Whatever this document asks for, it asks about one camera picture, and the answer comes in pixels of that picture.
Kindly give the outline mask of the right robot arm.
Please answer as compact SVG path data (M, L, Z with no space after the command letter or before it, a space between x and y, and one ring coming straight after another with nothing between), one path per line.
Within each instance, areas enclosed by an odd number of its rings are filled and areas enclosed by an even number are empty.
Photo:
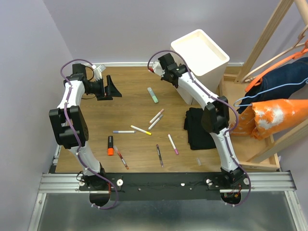
M233 188L244 177L244 171L235 155L229 132L229 104L226 97L219 97L206 88L190 69L177 65L173 56L167 53L158 58L162 68L161 80L174 87L186 90L201 106L201 125L214 140L221 162L221 182L228 189Z

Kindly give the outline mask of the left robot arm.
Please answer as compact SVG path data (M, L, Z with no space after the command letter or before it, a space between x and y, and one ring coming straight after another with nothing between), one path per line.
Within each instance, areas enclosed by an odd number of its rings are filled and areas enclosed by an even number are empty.
M60 104L49 111L49 119L58 145L69 150L82 166L80 185L89 189L104 190L109 186L106 173L89 145L89 130L81 112L83 95L94 95L99 101L121 97L111 76L103 83L104 65L84 65L82 60L73 60L72 74L64 77L64 95Z

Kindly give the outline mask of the white drawer cabinet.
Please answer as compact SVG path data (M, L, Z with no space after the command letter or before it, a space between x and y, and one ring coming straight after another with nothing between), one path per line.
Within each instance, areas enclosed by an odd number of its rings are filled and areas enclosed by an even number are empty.
M230 58L210 36L197 29L171 42L170 48L183 57L205 87L216 92Z

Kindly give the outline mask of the yellow tip marker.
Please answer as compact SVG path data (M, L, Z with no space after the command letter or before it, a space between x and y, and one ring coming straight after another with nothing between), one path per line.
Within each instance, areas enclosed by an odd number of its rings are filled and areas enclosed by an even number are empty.
M146 130L143 130L143 129L141 129L141 128L138 128L138 127L136 127L136 126L134 126L134 125L131 125L130 127L131 127L132 129L136 130L136 131L142 132L142 133L147 134L147 135L149 135L149 136L152 135L150 132L148 132L148 131L146 131Z

